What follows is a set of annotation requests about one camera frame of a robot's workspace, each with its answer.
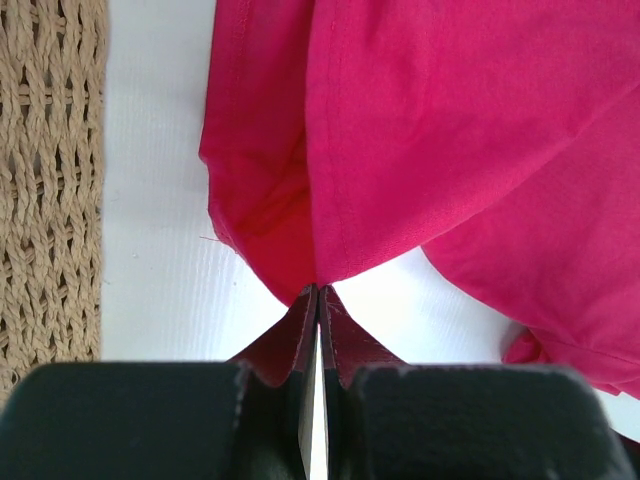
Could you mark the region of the pink t shirt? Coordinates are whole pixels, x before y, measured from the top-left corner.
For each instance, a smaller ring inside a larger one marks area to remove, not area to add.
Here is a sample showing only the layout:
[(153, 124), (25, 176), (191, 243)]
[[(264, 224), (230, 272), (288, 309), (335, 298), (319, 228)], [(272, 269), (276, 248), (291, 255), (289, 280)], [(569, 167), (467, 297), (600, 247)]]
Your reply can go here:
[(218, 238), (291, 302), (415, 248), (508, 363), (639, 393), (635, 1), (220, 1)]

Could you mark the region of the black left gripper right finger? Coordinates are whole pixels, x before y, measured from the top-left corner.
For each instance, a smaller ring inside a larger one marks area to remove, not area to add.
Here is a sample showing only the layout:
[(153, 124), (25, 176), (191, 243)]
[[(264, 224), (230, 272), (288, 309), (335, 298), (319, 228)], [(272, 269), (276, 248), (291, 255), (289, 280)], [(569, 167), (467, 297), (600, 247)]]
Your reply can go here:
[(396, 367), (404, 362), (362, 328), (335, 289), (319, 290), (319, 326), (326, 411), (328, 477), (351, 479), (359, 429), (349, 395), (356, 373), (368, 366)]

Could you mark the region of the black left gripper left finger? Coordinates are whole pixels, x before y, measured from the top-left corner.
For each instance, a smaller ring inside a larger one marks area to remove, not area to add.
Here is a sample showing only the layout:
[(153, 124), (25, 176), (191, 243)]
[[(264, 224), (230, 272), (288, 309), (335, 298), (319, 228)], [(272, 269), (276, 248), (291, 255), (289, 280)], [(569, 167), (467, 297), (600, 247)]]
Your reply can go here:
[(310, 477), (318, 300), (318, 288), (305, 287), (277, 323), (232, 358), (244, 374), (233, 479)]

